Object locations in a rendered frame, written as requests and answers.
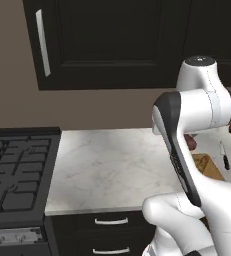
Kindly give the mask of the wooden cutting board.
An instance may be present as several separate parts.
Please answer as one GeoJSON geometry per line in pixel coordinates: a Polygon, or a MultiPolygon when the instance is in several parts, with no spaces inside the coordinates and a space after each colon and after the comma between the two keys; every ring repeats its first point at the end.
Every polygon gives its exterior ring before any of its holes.
{"type": "Polygon", "coordinates": [[[215,180],[224,181],[224,177],[208,154],[193,154],[197,169],[204,175],[215,180]]]}

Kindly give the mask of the small brown round object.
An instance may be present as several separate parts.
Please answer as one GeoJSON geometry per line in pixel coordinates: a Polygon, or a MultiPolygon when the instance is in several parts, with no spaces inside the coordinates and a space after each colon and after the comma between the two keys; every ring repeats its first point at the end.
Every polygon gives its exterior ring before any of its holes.
{"type": "Polygon", "coordinates": [[[196,147],[197,147],[197,143],[194,140],[194,138],[191,135],[189,135],[189,134],[185,134],[184,138],[185,138],[185,141],[187,143],[187,146],[188,146],[189,150],[190,151],[195,150],[196,147]]]}

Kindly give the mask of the black drawer front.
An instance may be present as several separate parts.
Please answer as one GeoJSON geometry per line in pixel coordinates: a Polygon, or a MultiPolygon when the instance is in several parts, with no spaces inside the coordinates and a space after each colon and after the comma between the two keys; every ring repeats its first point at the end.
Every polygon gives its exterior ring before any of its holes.
{"type": "Polygon", "coordinates": [[[155,232],[155,227],[144,219],[141,211],[57,215],[52,216],[51,220],[55,233],[65,237],[138,234],[151,238],[155,232]]]}
{"type": "Polygon", "coordinates": [[[147,240],[137,237],[122,238],[60,238],[57,240],[60,256],[142,256],[143,251],[149,245],[147,240]],[[95,255],[96,250],[118,250],[129,247],[130,253],[122,255],[95,255]]]}

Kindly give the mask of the black hob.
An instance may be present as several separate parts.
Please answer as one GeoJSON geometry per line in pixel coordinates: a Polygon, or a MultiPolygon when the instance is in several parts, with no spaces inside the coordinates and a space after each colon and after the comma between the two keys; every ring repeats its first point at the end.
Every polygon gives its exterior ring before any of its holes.
{"type": "Polygon", "coordinates": [[[45,215],[58,127],[0,128],[0,256],[59,256],[45,215]]]}

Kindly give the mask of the black wall cupboard door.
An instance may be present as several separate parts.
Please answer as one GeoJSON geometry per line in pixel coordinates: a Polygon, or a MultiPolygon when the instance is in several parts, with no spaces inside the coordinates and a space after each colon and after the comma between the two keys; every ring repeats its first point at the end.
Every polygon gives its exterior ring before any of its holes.
{"type": "Polygon", "coordinates": [[[231,87],[231,0],[171,0],[170,9],[179,46],[174,77],[184,59],[209,56],[223,84],[231,87]]]}
{"type": "Polygon", "coordinates": [[[41,91],[173,87],[171,0],[22,0],[41,91]],[[43,12],[51,74],[35,13],[43,12]]]}

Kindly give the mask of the black-handled knife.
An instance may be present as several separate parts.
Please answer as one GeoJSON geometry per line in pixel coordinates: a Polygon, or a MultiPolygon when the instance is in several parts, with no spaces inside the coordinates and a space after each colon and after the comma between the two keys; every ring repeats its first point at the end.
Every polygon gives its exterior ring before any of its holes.
{"type": "Polygon", "coordinates": [[[224,168],[229,171],[230,170],[230,163],[229,163],[229,159],[227,157],[227,154],[226,154],[226,150],[225,150],[225,147],[224,147],[224,144],[222,141],[220,141],[220,154],[222,155],[223,157],[223,162],[224,162],[224,168]]]}

